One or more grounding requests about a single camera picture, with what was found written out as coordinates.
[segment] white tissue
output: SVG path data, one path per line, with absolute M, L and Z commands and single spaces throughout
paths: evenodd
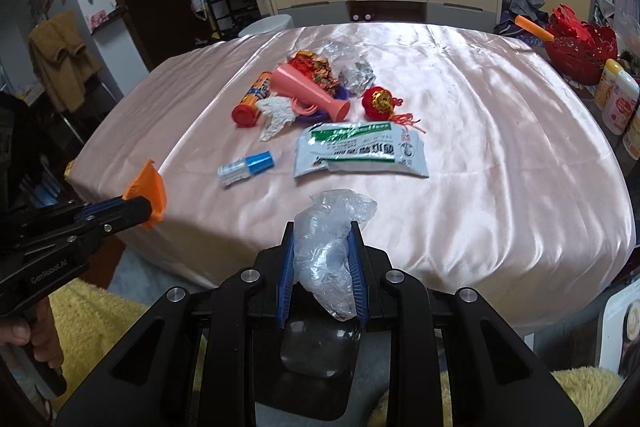
M 297 117 L 291 108 L 291 99 L 286 96 L 270 96 L 258 100 L 255 105 L 268 118 L 268 125 L 260 134 L 261 142 L 276 136 L 287 123 L 293 122 Z

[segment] blue cap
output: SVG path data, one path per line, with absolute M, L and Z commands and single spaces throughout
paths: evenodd
M 246 162 L 246 166 L 249 167 L 249 172 L 251 172 L 252 176 L 273 167 L 273 158 L 269 151 L 261 152 L 255 156 L 247 156 L 244 161 Z

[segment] red lid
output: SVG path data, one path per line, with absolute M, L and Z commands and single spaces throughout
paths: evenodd
M 231 111 L 231 118 L 238 127 L 253 127 L 258 120 L 258 111 L 241 103 Z

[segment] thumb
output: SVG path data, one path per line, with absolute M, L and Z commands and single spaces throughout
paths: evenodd
M 31 338 L 31 329 L 23 319 L 0 321 L 0 343 L 23 346 Z

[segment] orange canister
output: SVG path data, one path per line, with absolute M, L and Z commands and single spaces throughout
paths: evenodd
M 251 86 L 251 89 L 242 97 L 240 103 L 231 111 L 231 118 L 239 127 L 253 127 L 255 125 L 258 115 L 260 115 L 255 103 L 269 96 L 270 78 L 271 73 L 269 71 L 261 73 L 258 80 Z

